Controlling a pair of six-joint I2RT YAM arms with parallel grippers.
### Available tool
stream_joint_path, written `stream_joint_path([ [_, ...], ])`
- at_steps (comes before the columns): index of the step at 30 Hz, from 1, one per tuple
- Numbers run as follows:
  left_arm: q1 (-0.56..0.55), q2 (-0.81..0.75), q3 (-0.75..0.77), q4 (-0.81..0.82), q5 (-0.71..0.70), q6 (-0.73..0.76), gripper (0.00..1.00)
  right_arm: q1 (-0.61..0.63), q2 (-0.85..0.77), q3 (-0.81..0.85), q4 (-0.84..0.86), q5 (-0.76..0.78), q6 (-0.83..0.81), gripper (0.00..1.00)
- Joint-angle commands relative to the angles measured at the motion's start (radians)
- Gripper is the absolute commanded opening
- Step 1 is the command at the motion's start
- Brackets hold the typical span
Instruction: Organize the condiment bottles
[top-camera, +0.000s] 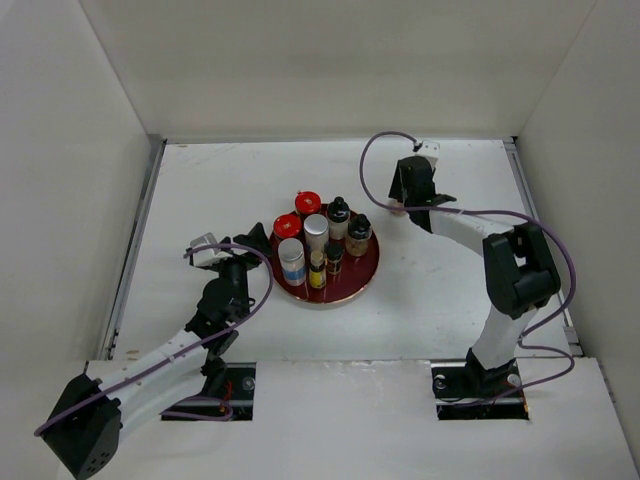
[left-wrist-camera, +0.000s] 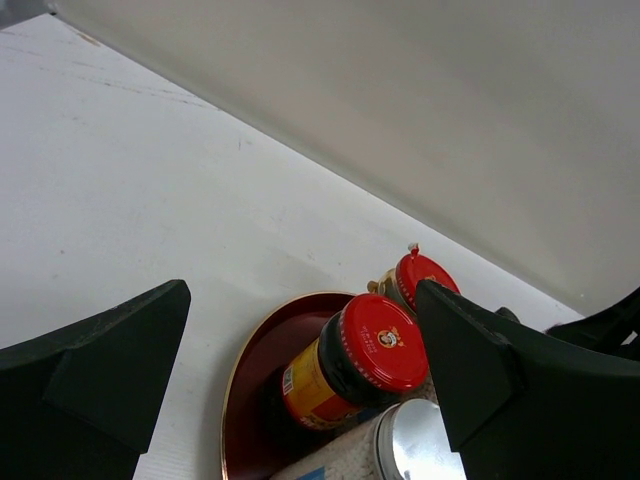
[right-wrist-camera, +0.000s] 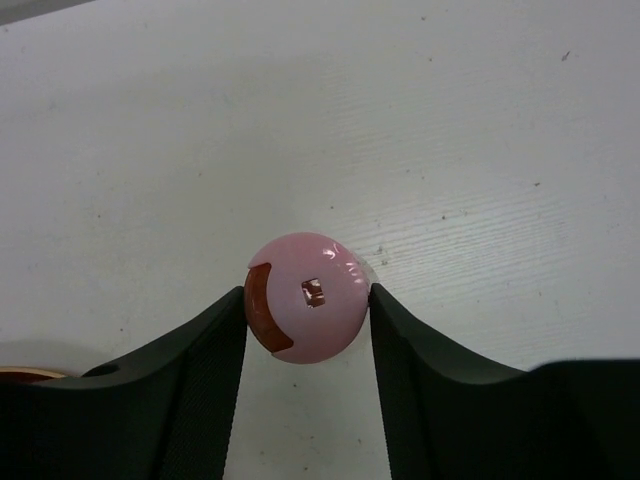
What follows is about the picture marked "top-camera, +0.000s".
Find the pink-cap spice shaker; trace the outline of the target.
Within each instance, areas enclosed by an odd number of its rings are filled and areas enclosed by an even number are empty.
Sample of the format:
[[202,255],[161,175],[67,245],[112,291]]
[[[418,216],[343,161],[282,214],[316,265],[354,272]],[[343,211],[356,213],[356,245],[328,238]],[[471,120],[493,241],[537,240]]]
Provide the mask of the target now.
[[389,207],[391,208],[391,213],[396,216],[404,216],[406,211],[404,210],[404,206],[401,203],[390,203]]

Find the peppercorn jar blue label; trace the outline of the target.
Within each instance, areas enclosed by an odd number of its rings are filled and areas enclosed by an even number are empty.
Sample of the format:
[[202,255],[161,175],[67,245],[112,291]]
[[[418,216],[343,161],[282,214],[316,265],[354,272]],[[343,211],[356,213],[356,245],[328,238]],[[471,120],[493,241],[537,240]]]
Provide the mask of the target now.
[[278,258],[285,282],[293,287],[306,281],[306,263],[303,244],[296,238],[287,238],[278,245]]

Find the black-cap clear spice bottle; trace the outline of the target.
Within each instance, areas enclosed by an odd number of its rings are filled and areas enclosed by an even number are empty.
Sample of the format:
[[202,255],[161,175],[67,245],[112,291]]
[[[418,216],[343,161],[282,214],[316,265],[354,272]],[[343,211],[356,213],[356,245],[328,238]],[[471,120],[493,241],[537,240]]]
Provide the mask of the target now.
[[327,205],[326,217],[331,240],[339,241],[346,236],[350,215],[350,207],[341,196],[336,196],[334,200]]

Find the red-lid chili sauce jar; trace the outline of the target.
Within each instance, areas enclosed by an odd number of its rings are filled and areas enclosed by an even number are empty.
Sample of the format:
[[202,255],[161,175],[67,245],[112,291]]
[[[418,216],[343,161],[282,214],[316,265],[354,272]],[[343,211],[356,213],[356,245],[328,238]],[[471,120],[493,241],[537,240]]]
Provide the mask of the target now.
[[273,222],[273,235],[277,242],[297,238],[301,230],[302,220],[294,213],[280,215]]

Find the small yellow-label oil bottle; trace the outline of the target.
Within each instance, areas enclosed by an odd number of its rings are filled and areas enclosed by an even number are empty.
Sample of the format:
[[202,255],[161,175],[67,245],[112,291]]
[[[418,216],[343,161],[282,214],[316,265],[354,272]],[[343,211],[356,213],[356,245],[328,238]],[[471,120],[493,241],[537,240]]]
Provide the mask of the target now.
[[310,253],[308,280],[313,289],[323,289],[326,286],[326,260],[321,250]]

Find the small dark-cap brown spice jar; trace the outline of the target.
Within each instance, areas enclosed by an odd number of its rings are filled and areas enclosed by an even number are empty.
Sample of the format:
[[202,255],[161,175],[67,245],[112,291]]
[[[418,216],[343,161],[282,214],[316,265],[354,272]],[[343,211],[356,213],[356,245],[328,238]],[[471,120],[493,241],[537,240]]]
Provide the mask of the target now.
[[343,248],[339,243],[329,243],[325,248],[326,271],[329,275],[337,276],[341,272]]

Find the peppercorn jar silver lid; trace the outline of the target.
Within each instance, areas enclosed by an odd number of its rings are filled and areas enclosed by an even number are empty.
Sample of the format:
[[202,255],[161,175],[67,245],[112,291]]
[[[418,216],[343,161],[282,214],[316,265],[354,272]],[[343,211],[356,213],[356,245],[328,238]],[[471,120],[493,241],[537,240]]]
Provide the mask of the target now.
[[303,223],[305,243],[308,253],[314,251],[324,252],[329,243],[329,224],[325,216],[321,214],[309,215]]

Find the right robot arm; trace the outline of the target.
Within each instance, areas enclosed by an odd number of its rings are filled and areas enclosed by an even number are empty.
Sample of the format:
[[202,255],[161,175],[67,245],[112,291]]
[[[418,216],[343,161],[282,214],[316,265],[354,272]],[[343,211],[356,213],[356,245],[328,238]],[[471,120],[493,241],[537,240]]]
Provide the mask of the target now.
[[483,330],[468,350],[454,384],[463,397],[498,392],[510,374],[517,341],[534,314],[561,286],[543,229],[530,219],[510,225],[446,207],[454,197],[436,191],[431,162],[413,155],[396,163],[388,197],[430,234],[453,240],[484,264],[491,307]]

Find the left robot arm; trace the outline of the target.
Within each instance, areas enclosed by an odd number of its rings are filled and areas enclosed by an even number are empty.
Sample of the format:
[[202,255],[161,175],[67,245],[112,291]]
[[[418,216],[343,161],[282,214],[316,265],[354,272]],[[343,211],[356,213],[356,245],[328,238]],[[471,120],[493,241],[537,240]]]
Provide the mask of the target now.
[[216,272],[194,316],[172,338],[128,366],[101,378],[82,373],[71,379],[41,438],[75,479],[89,479],[115,455],[134,429],[160,415],[176,417],[173,406],[199,395],[214,398],[224,387],[222,355],[238,328],[263,305],[249,294],[247,275],[269,266],[273,251],[262,223],[246,234],[214,241],[204,235],[185,251],[189,263]]

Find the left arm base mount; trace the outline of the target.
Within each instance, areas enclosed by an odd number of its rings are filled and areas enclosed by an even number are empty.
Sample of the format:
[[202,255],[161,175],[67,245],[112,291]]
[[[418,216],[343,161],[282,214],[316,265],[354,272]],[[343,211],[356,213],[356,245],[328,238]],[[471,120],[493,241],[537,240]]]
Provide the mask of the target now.
[[202,391],[161,414],[163,421],[251,421],[256,392],[256,363],[229,363],[209,377]]

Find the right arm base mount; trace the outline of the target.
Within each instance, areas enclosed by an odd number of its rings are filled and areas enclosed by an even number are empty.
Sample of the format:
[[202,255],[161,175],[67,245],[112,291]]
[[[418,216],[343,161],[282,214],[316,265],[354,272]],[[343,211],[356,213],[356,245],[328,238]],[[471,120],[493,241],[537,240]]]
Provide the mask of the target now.
[[528,405],[515,361],[495,373],[468,362],[433,363],[432,391],[442,421],[528,420]]

